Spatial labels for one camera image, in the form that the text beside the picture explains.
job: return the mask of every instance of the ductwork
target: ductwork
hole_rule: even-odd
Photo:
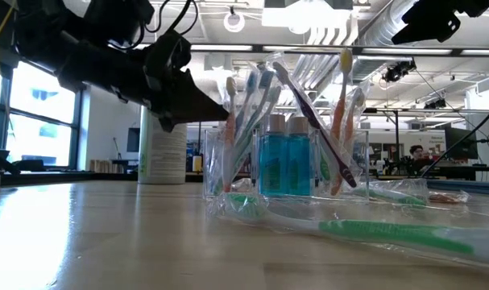
[[[355,42],[359,46],[392,46],[391,37],[394,36],[400,29],[404,27],[402,16],[407,12],[417,0],[394,0],[390,6],[382,12],[371,27],[364,33],[362,37]],[[323,76],[323,81],[314,80],[310,85],[317,85],[318,92],[322,92],[326,86],[334,81],[335,76],[328,73],[337,65],[338,57],[334,57],[334,61],[330,62],[330,67],[327,73]],[[354,82],[365,81],[372,73],[378,71],[379,68],[385,65],[385,60],[357,60],[354,64],[352,75]]]
[[[358,35],[356,25],[357,19],[352,15],[353,1],[352,0],[301,0],[310,3],[309,5],[328,4],[335,15],[329,14],[329,17],[324,19],[320,26],[314,27],[311,30],[311,35],[307,44],[309,45],[341,45],[348,39],[351,44]],[[296,64],[293,71],[293,76],[302,85],[309,83],[312,79],[320,74],[324,74],[329,63],[329,56],[302,55]]]

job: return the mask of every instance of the black cable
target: black cable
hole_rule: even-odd
[[[167,5],[167,3],[169,3],[169,1],[171,1],[171,0],[165,0],[164,3],[162,3],[162,5],[160,5],[160,9],[158,11],[158,27],[154,30],[151,30],[151,29],[146,27],[147,32],[156,33],[160,30],[160,28],[162,27],[162,11],[164,11],[165,5]]]
[[[424,82],[427,84],[427,86],[428,86],[428,87],[430,87],[430,88],[431,88],[431,90],[432,90],[432,91],[433,91],[433,92],[434,92],[434,93],[435,93],[437,96],[440,96],[440,94],[439,94],[439,93],[438,93],[438,92],[437,92],[437,91],[434,89],[434,87],[432,87],[432,86],[430,85],[430,83],[429,83],[429,82],[428,82],[428,81],[427,81],[427,80],[426,80],[426,79],[425,79],[425,78],[424,78],[424,77],[421,75],[421,73],[420,73],[420,72],[418,72],[418,70],[417,70],[417,69],[415,69],[414,71],[416,71],[416,73],[417,73],[417,74],[418,74],[418,75],[421,77],[421,79],[422,79],[422,80],[423,80],[423,81],[424,81]],[[467,119],[466,117],[464,117],[464,115],[462,115],[461,113],[459,113],[459,111],[458,111],[458,110],[454,109],[454,108],[453,108],[453,107],[452,107],[452,106],[451,106],[451,105],[450,105],[450,104],[449,104],[449,103],[446,101],[446,99],[444,99],[444,98],[443,98],[443,100],[445,101],[445,104],[446,104],[448,107],[452,108],[452,110],[454,110],[454,111],[455,111],[455,113],[459,115],[459,117],[463,118],[465,122],[467,122],[468,124],[470,124],[470,126],[475,127],[475,125],[474,125],[472,122],[468,121],[468,119]],[[484,137],[486,137],[486,139],[489,139],[489,135],[486,135],[486,134],[485,134],[484,132],[482,132],[482,131],[479,131],[479,132],[480,132],[480,134],[484,135]],[[480,160],[480,162],[481,162],[481,163],[484,163],[484,161],[482,160],[482,158],[480,158],[480,157],[479,157],[479,160]]]
[[[176,19],[174,19],[174,22],[168,28],[168,31],[174,30],[174,28],[176,28],[176,26],[178,25],[178,23],[180,23],[180,21],[183,19],[183,17],[187,14],[187,10],[189,10],[190,2],[191,1],[192,0],[187,0],[187,2],[185,2],[185,5],[183,6],[183,9],[178,14],[178,17],[176,17]]]
[[[460,143],[462,143],[464,140],[468,139],[470,136],[472,136],[481,126],[484,125],[484,123],[487,122],[487,120],[489,120],[489,114],[484,118],[484,120],[482,120],[470,133],[468,133],[468,135],[462,137],[459,141],[457,141],[454,145],[452,145],[452,147],[448,148],[448,150],[443,153],[443,155],[439,156],[439,158],[434,161],[428,168],[427,170],[425,170],[420,178],[424,178],[425,175],[427,175],[427,173],[429,173],[429,171],[434,168],[436,166],[437,163],[439,163],[439,161],[441,161],[443,158],[445,158],[445,156],[452,150],[454,149],[457,145],[459,145]]]
[[[144,22],[141,21],[139,27],[140,27],[140,35],[139,35],[139,39],[137,39],[137,41],[135,41],[135,43],[133,43],[132,45],[130,45],[127,48],[122,48],[122,47],[119,47],[118,45],[112,43],[114,48],[117,48],[120,50],[129,50],[129,49],[133,49],[133,48],[138,47],[139,44],[141,44],[142,41],[144,40],[144,28],[145,28]]]
[[[434,89],[434,87],[432,87],[432,86],[431,86],[431,84],[430,84],[430,83],[429,83],[429,82],[428,82],[428,81],[427,81],[427,80],[426,80],[426,79],[425,79],[425,78],[424,78],[424,77],[421,75],[421,73],[420,73],[420,72],[418,72],[418,70],[417,70],[417,69],[415,69],[414,71],[415,71],[415,72],[416,72],[416,73],[417,73],[417,74],[418,74],[418,75],[421,77],[421,79],[422,79],[422,80],[423,80],[423,81],[424,81],[424,82],[427,84],[427,86],[428,86],[428,87],[430,87],[430,88],[431,88],[431,90],[432,90],[432,91],[433,91],[433,92],[434,92],[434,93],[435,93],[437,96],[441,96],[441,95],[440,95],[440,94],[439,94],[439,93],[438,93],[438,92],[437,92],[437,91]],[[468,120],[467,120],[467,119],[466,119],[466,118],[465,118],[465,117],[464,117],[464,116],[463,116],[461,113],[459,113],[459,111],[458,111],[458,110],[454,109],[454,108],[453,108],[453,107],[452,107],[452,106],[451,106],[451,105],[450,105],[450,104],[449,104],[449,103],[448,103],[448,102],[447,102],[447,101],[446,101],[444,98],[443,98],[443,100],[445,101],[445,104],[446,104],[448,107],[452,108],[452,110],[454,110],[454,111],[455,111],[455,113],[459,115],[459,117],[463,118],[463,119],[464,119],[464,121],[466,121],[466,122],[467,122],[468,124],[470,124],[471,126],[475,126],[475,125],[474,125],[474,124],[472,124],[470,121],[468,121]],[[480,134],[484,135],[484,137],[486,137],[486,139],[489,139],[489,137],[488,137],[488,136],[486,136],[486,134],[484,134],[484,132],[480,131]]]
[[[194,8],[196,8],[196,16],[194,16],[194,22],[190,25],[189,28],[187,28],[186,31],[181,32],[180,33],[181,35],[186,35],[189,31],[191,31],[193,29],[194,25],[196,25],[197,17],[199,16],[199,10],[197,9],[196,1],[194,1],[194,0],[191,0],[191,1],[194,4]]]
[[[119,47],[118,45],[112,43],[112,45],[115,48],[120,49],[120,50],[130,50],[130,49],[136,48],[144,40],[144,29],[146,28],[146,23],[144,22],[143,16],[139,13],[139,4],[136,1],[133,1],[133,5],[135,8],[135,14],[137,15],[137,17],[139,17],[140,35],[139,35],[139,38],[137,39],[137,41],[135,41],[135,43],[133,43],[132,45],[130,45],[127,48],[122,48],[122,47]]]

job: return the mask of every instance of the ceiling pipe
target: ceiling pipe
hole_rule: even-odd
[[[467,86],[466,88],[464,89],[467,89],[469,87],[472,87],[472,86],[476,86],[480,81],[470,81],[470,80],[463,80],[462,82],[465,82],[465,81],[468,81],[468,83],[471,83],[471,85]],[[442,87],[442,88],[439,88],[439,89],[436,89],[435,91],[432,91],[430,92],[429,94],[425,95],[425,96],[422,96],[422,97],[417,97],[416,99],[414,99],[414,101],[410,101],[408,103],[405,103],[402,105],[402,107],[407,107],[407,106],[412,106],[412,105],[417,105],[417,104],[421,104],[422,102],[428,102],[428,101],[431,101],[433,99],[436,99],[438,97],[442,97],[442,95],[440,94],[440,92],[442,91],[445,91],[446,89],[456,85],[457,83],[453,83],[453,84],[450,84],[450,85],[447,85],[445,87]]]
[[[314,45],[314,42],[316,42],[317,38],[317,27],[311,27],[310,28],[310,37],[309,40],[307,40],[307,45]],[[301,55],[300,58],[298,59],[298,62],[296,63],[296,67],[294,67],[294,70],[292,71],[292,76],[293,77],[298,77],[301,72],[301,68],[303,67],[305,63],[305,58],[306,55]]]
[[[370,25],[367,31],[362,30],[362,36],[355,41],[357,45],[367,45],[367,46],[392,46],[394,45],[391,41],[391,37],[394,36],[398,31],[405,26],[402,21],[402,16],[407,12],[416,0],[394,0],[387,4],[381,15]],[[366,66],[368,62],[375,60],[358,60],[354,65],[354,70]],[[328,84],[331,84],[336,76],[332,73],[324,74],[325,79],[315,80],[314,87],[317,85],[318,92],[322,92]]]
[[[276,106],[276,110],[288,110],[288,111],[297,111],[298,108],[295,106]],[[328,110],[328,107],[315,107],[315,110]],[[398,111],[399,113],[418,113],[418,114],[424,114],[424,113],[450,113],[450,114],[456,114],[457,112],[459,113],[464,113],[464,114],[488,114],[489,110],[472,110],[472,109],[407,109],[407,108],[371,108],[376,111],[375,114],[381,114],[380,116],[383,116],[383,112],[388,112],[391,113],[393,111]]]
[[[335,28],[328,27],[327,32],[326,32],[326,37],[323,39],[321,44],[322,45],[329,45],[332,42],[332,39],[334,39],[334,37],[335,37]],[[323,59],[324,59],[324,56],[314,55],[310,61],[308,68],[316,68],[317,69],[319,67],[319,64],[321,63],[321,61]],[[303,75],[301,75],[301,77],[298,79],[298,81],[301,84],[303,84],[310,77],[310,75],[309,75],[310,72],[313,71],[313,74],[314,74],[316,72],[316,69],[314,69],[314,70],[306,69],[304,71]]]
[[[422,79],[422,82],[421,82],[420,84],[418,84],[418,85],[414,86],[413,88],[411,88],[411,89],[409,89],[409,90],[405,91],[405,93],[407,93],[407,92],[409,92],[409,91],[411,91],[411,90],[413,90],[413,89],[415,89],[415,88],[418,88],[418,87],[420,87],[420,86],[427,86],[427,87],[428,87],[428,89],[430,89],[429,94],[428,94],[427,96],[423,96],[421,99],[416,99],[415,101],[411,101],[411,102],[409,102],[409,103],[407,103],[407,104],[405,104],[405,105],[403,105],[403,106],[411,106],[411,105],[413,105],[413,104],[417,104],[417,103],[420,103],[420,102],[422,102],[422,101],[423,101],[423,102],[429,102],[429,101],[431,101],[431,100],[433,100],[433,99],[436,99],[436,98],[442,97],[442,95],[440,95],[438,92],[441,92],[442,90],[444,90],[444,89],[446,89],[446,88],[450,87],[450,85],[446,85],[446,86],[445,86],[445,87],[443,87],[443,88],[436,89],[436,88],[434,88],[432,85],[429,85],[429,82],[430,82],[430,81],[433,81],[433,80],[434,80],[435,78],[437,78],[437,77],[440,77],[440,76],[446,75],[446,74],[447,74],[449,71],[453,70],[454,68],[460,67],[460,66],[462,66],[462,65],[464,65],[464,64],[467,64],[467,63],[469,63],[469,62],[471,62],[471,61],[472,61],[471,59],[466,59],[466,60],[464,60],[464,61],[461,61],[459,64],[454,64],[454,65],[453,65],[451,68],[444,69],[444,70],[442,70],[441,72],[438,72],[438,73],[436,73],[436,74],[434,74],[434,75],[432,75],[432,76],[430,76],[430,77],[427,77],[427,78],[425,78],[425,77],[423,77],[423,76],[420,76],[420,77],[421,77],[421,79]],[[398,94],[397,94],[397,95],[395,95],[394,97],[399,97],[400,95],[401,95],[401,93],[398,93]]]
[[[161,5],[164,4],[165,1],[150,1],[152,5]],[[225,1],[196,1],[197,5],[201,7],[229,7],[229,6],[234,6],[234,7],[240,7],[240,8],[249,8],[251,7],[249,2],[225,2]],[[167,5],[170,6],[183,6],[185,5],[185,1],[169,1]]]
[[[375,16],[373,16],[370,21],[368,21],[366,23],[366,25],[363,26],[363,28],[360,29],[360,31],[358,32],[358,37],[363,37],[363,35],[366,33],[366,31],[368,31],[371,27],[371,25],[373,25],[377,19],[384,13],[384,11],[389,8],[391,6],[391,4],[394,2],[395,0],[389,0],[388,3],[386,3],[386,5],[384,5],[382,7],[382,9],[380,9],[379,12],[377,12],[377,14],[375,14]]]
[[[321,41],[323,41],[323,39],[325,38],[326,28],[318,27],[316,31],[317,32],[316,32],[316,39],[314,40],[314,45],[319,45],[321,44]],[[302,57],[303,56],[300,56],[300,59],[298,60],[298,64],[300,63],[301,60],[298,73],[294,75],[297,81],[299,81],[302,77],[306,76],[306,73],[310,73],[315,55],[304,56],[303,59]]]
[[[350,44],[355,40],[357,34],[353,32],[357,31],[357,29],[355,29],[357,27],[357,19],[354,16],[352,16],[350,19],[350,29],[347,29],[347,25],[348,24],[346,23],[345,25],[339,28],[338,37],[334,40],[333,45],[341,45],[341,44],[349,45],[345,40],[348,40]],[[339,60],[338,56],[325,56],[325,59],[323,60],[323,64],[320,66],[318,70],[314,71],[313,75],[307,81],[307,83],[309,84],[308,87],[314,88],[315,85],[313,86],[312,84],[317,83],[323,77],[325,77],[326,74],[328,74],[328,72],[334,68],[338,60]]]
[[[444,125],[447,125],[447,124],[454,124],[456,122],[465,122],[465,120],[464,120],[464,118],[457,118],[457,119],[452,120],[452,121],[442,122],[442,123],[439,123],[439,124],[436,124],[436,125],[432,125],[432,126],[425,126],[425,127],[421,128],[421,130],[434,129],[434,128],[439,127],[439,126],[444,126]]]

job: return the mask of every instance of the plastic bag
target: plastic bag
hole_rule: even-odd
[[[279,233],[368,243],[405,254],[489,264],[489,217],[470,211],[318,197],[225,193],[209,215]]]
[[[468,199],[470,194],[462,190],[460,193],[430,193],[429,195],[429,201],[446,204],[467,203]]]
[[[266,66],[271,70],[275,70],[280,81],[286,88],[290,89],[294,93],[295,103],[299,110],[298,114],[304,115],[308,120],[310,126],[320,131],[319,143],[321,147],[321,166],[318,169],[320,181],[322,183],[322,194],[329,194],[328,184],[330,182],[337,183],[338,181],[332,180],[332,176],[341,176],[351,187],[356,186],[354,174],[350,167],[346,165],[351,160],[350,154],[346,149],[340,145],[338,140],[334,138],[329,131],[325,121],[321,115],[317,112],[311,99],[306,95],[303,88],[301,88],[290,76],[284,63],[284,58],[281,53],[271,54],[266,59]]]
[[[254,129],[278,102],[280,87],[274,73],[253,64],[248,66],[250,73],[246,88],[243,93],[233,96],[234,113],[230,112],[230,116],[234,116],[234,126],[227,126],[229,121],[224,122],[217,134],[208,134],[205,139],[205,171],[209,173],[204,181],[206,197],[217,196],[224,188],[230,189],[225,184],[231,183],[251,153]],[[225,94],[223,105],[226,108],[231,107],[228,105],[231,100],[229,92],[234,94],[237,91],[236,88],[229,88],[228,84],[231,84],[231,80],[222,86]]]

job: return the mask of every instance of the person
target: person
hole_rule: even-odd
[[[432,160],[429,158],[429,153],[427,152],[427,154],[425,154],[421,145],[411,146],[409,153],[412,155],[412,167],[418,172],[425,170],[432,164]]]

